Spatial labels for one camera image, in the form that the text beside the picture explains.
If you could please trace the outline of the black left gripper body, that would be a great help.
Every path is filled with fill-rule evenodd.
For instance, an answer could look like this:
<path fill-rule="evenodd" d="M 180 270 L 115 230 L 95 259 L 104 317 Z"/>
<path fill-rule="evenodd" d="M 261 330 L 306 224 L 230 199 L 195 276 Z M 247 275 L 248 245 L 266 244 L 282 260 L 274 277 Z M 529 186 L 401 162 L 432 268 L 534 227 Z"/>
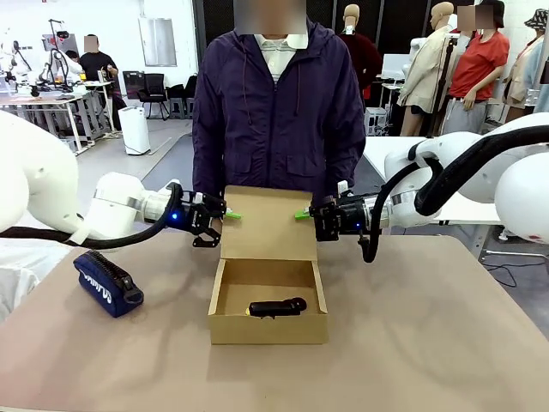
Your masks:
<path fill-rule="evenodd" d="M 214 235 L 212 221 L 226 213 L 226 202 L 218 197 L 194 191 L 183 191 L 170 211 L 170 228 L 194 235 Z"/>

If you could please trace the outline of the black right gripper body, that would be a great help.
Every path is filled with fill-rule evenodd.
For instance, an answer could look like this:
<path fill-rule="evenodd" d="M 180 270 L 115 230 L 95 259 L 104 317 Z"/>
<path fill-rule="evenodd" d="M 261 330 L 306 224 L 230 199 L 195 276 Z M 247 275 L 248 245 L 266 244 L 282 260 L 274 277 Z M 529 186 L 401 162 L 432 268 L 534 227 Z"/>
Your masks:
<path fill-rule="evenodd" d="M 365 202 L 359 196 L 326 198 L 309 207 L 318 242 L 338 241 L 341 235 L 365 234 Z"/>

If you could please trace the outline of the yellow black utility knife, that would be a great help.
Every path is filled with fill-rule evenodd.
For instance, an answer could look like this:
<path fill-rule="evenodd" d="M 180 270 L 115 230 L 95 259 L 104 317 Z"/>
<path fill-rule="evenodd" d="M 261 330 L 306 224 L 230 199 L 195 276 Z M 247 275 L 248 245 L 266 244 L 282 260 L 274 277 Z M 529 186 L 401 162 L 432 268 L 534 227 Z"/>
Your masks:
<path fill-rule="evenodd" d="M 295 297 L 287 300 L 251 302 L 246 314 L 255 318 L 272 318 L 299 316 L 307 309 L 304 298 Z"/>

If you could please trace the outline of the brown cardboard box with lid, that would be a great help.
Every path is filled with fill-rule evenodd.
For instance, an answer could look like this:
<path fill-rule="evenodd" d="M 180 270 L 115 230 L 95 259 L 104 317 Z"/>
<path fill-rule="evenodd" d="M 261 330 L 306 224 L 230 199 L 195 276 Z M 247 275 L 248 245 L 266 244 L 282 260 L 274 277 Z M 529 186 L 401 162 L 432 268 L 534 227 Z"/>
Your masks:
<path fill-rule="evenodd" d="M 322 344 L 328 309 L 318 268 L 312 219 L 296 221 L 312 196 L 301 191 L 228 186 L 220 261 L 208 309 L 213 344 Z M 251 302 L 304 298 L 299 316 L 255 318 Z"/>

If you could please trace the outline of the person in purple jacket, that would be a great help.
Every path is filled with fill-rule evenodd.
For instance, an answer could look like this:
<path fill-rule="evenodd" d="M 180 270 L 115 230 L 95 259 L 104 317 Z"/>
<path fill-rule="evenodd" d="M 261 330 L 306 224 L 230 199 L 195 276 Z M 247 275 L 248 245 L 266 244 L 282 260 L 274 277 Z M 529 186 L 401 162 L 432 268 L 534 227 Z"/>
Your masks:
<path fill-rule="evenodd" d="M 308 21 L 283 39 L 236 30 L 213 40 L 194 98 L 193 188 L 306 191 L 320 201 L 352 184 L 365 148 L 352 60 L 332 30 Z"/>

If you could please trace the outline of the white air purifier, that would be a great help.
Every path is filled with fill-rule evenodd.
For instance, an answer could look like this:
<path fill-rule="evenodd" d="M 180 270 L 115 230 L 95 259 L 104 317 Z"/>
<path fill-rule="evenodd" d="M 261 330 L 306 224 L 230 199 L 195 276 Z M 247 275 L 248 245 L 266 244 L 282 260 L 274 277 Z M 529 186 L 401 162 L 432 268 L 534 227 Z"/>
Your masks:
<path fill-rule="evenodd" d="M 147 154 L 151 147 L 144 109 L 142 107 L 126 106 L 118 111 L 118 117 L 126 154 Z"/>

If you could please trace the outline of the navy blue zip pencil case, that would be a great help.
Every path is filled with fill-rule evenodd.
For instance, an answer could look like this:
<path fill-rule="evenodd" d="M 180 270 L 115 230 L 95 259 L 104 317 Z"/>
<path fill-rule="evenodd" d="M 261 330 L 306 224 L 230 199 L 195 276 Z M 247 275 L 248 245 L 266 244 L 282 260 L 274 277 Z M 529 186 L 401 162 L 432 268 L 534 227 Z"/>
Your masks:
<path fill-rule="evenodd" d="M 82 288 L 113 318 L 119 318 L 143 303 L 144 293 L 131 275 L 98 251 L 81 254 L 73 265 Z"/>

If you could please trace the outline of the black office chair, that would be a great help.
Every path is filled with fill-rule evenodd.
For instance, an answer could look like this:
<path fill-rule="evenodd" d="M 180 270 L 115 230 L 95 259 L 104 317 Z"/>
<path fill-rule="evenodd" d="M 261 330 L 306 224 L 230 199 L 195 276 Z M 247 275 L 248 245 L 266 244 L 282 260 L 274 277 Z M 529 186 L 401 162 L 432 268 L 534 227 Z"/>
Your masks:
<path fill-rule="evenodd" d="M 137 94 L 139 101 L 142 103 L 142 107 L 149 104 L 149 112 L 147 118 L 152 116 L 152 108 L 154 104 L 157 104 L 160 109 L 160 118 L 166 121 L 169 116 L 168 109 L 166 108 L 167 94 L 164 85 L 164 74 L 146 73 L 143 77 L 143 88 L 140 89 Z"/>

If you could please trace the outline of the mannequin in beige coat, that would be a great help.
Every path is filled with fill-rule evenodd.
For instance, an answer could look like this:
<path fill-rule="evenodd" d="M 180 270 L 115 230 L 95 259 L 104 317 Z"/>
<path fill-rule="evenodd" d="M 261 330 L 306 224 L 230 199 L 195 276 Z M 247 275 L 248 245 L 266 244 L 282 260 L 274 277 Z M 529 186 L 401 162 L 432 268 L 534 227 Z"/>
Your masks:
<path fill-rule="evenodd" d="M 434 112 L 448 34 L 453 30 L 449 20 L 454 9 L 451 2 L 441 2 L 431 8 L 433 32 L 415 53 L 397 101 L 405 108 L 401 136 L 418 136 L 423 121 Z"/>

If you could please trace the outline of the mannequin in dark red sweater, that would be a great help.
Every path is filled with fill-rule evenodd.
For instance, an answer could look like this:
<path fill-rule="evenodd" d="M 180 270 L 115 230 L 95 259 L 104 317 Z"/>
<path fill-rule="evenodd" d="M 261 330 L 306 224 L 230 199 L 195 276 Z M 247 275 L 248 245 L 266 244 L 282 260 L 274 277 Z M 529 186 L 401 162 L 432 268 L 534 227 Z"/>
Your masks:
<path fill-rule="evenodd" d="M 343 13 L 344 28 L 339 36 L 349 50 L 359 89 L 363 100 L 367 101 L 371 97 L 371 84 L 382 71 L 383 59 L 371 40 L 357 32 L 359 16 L 357 4 L 346 6 Z"/>

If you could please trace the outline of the background person in black shirt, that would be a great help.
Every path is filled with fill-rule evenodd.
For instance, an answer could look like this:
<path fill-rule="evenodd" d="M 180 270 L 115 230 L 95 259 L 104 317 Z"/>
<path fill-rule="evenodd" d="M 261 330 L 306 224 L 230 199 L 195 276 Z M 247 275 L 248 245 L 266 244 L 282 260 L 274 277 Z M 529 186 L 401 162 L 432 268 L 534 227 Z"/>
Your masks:
<path fill-rule="evenodd" d="M 99 39 L 95 34 L 84 37 L 84 53 L 80 57 L 80 65 L 88 81 L 98 81 L 99 72 L 106 74 L 107 79 L 118 76 L 118 68 L 112 58 L 99 50 Z"/>

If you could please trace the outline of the white background workbench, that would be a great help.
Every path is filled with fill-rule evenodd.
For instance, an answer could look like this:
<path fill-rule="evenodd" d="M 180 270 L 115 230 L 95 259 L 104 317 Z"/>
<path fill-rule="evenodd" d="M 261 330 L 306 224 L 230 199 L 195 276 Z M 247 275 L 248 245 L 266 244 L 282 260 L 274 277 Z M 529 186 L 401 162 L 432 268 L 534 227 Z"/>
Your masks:
<path fill-rule="evenodd" d="M 109 82 L 83 82 L 73 92 L 42 92 L 38 97 L 2 90 L 0 110 L 47 130 L 75 155 L 80 155 L 115 130 L 106 91 L 109 85 Z"/>

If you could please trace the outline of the white cloth cover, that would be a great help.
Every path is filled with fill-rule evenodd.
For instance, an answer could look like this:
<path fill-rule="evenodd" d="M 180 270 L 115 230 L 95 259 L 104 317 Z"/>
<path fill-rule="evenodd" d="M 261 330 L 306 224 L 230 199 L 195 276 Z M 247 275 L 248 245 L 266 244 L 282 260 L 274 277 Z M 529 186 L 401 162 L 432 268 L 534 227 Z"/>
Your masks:
<path fill-rule="evenodd" d="M 72 250 L 39 239 L 0 239 L 0 323 Z"/>

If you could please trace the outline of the mannequin with bucket hat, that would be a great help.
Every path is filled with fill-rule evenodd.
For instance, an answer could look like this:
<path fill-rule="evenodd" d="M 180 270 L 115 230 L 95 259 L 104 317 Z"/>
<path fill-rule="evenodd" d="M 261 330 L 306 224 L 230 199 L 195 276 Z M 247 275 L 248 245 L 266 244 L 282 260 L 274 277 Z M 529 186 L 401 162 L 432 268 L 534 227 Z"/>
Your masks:
<path fill-rule="evenodd" d="M 548 16 L 549 10 L 537 9 L 534 15 L 524 22 L 526 27 L 536 32 L 536 37 L 518 54 L 509 75 L 504 80 L 504 102 L 509 107 L 506 122 L 526 114 L 526 98 L 528 90 L 533 88 L 537 74 Z"/>

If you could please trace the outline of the grey wall panel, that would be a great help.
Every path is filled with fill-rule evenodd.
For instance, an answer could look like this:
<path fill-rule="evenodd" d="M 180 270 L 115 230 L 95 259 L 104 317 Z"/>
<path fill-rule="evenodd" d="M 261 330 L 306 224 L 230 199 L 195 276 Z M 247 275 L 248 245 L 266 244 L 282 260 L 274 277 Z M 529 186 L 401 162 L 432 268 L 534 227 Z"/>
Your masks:
<path fill-rule="evenodd" d="M 176 67 L 172 20 L 140 18 L 142 53 L 146 67 Z"/>

